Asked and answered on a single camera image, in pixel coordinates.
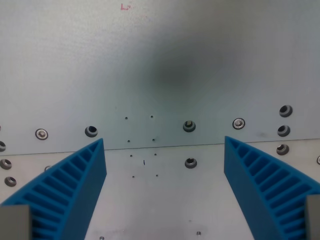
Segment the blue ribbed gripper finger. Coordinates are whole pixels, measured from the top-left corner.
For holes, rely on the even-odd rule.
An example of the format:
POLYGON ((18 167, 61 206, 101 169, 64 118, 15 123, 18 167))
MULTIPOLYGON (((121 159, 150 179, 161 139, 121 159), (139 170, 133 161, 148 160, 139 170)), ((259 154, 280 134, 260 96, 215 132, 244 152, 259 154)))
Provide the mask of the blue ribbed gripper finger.
POLYGON ((1 205, 30 207, 33 240, 83 240, 106 176, 100 138, 35 177, 1 205))
POLYGON ((256 240, 305 240, 305 202, 320 184, 237 139, 224 139, 224 174, 256 240))

